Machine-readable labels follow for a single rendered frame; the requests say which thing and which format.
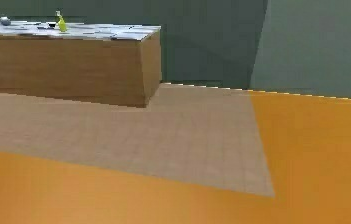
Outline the wooden counter with marble top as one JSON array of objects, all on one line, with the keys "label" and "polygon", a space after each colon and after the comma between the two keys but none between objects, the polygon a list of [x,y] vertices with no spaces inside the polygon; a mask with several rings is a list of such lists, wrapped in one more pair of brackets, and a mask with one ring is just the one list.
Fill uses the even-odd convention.
[{"label": "wooden counter with marble top", "polygon": [[0,92],[144,107],[162,80],[161,28],[0,24]]}]

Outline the yellow green spray bottle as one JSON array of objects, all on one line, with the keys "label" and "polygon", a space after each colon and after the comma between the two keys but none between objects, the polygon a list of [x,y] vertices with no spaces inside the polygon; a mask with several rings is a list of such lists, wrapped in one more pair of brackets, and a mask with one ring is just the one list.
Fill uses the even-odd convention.
[{"label": "yellow green spray bottle", "polygon": [[57,25],[59,27],[59,30],[61,32],[66,32],[67,31],[67,26],[66,26],[66,23],[65,23],[65,20],[61,14],[61,11],[60,10],[57,10],[56,11],[56,16],[58,17],[58,22],[57,22]]}]

